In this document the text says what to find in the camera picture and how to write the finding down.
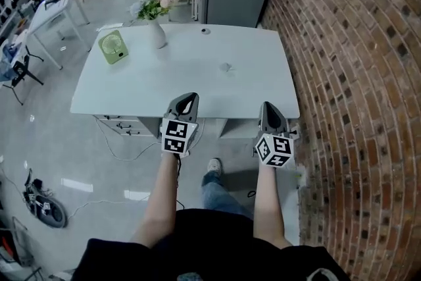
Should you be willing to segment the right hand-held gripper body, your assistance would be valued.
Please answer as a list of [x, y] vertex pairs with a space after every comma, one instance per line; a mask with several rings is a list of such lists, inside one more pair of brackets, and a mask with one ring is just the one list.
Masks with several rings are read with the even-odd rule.
[[261, 164], [281, 168], [293, 157], [293, 140], [289, 136], [287, 120], [270, 102], [260, 108], [258, 134], [254, 154]]

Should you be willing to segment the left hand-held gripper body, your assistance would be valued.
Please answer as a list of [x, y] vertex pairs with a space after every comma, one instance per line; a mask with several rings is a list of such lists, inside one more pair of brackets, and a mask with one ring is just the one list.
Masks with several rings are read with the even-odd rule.
[[195, 137], [199, 95], [185, 93], [173, 99], [161, 124], [161, 150], [183, 157]]

